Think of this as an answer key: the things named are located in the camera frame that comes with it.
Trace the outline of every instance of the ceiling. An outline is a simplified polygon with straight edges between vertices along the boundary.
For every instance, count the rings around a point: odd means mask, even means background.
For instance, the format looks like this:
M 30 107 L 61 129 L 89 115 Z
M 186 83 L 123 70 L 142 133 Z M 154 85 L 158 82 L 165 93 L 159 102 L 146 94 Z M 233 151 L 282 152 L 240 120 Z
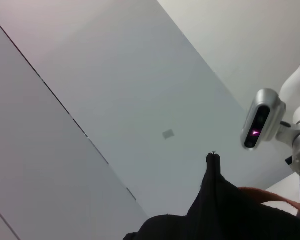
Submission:
M 172 20 L 152 0 L 0 0 L 0 24 L 149 216 L 186 213 L 211 151 L 237 186 L 286 177 L 287 148 L 239 139 L 298 67 L 300 0 L 159 3 Z

